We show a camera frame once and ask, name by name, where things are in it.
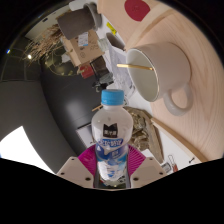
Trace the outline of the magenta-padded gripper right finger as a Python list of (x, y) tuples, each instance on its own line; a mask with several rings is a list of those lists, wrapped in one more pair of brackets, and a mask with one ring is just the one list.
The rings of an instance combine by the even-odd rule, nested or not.
[(129, 147), (127, 156), (127, 188), (140, 188), (166, 176), (166, 172), (154, 157)]

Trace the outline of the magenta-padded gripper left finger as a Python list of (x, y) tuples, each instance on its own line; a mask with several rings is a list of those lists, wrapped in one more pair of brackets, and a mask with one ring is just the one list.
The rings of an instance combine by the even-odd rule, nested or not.
[(80, 156), (70, 157), (60, 168), (57, 176), (81, 187), (93, 188), (96, 168), (95, 146), (91, 146)]

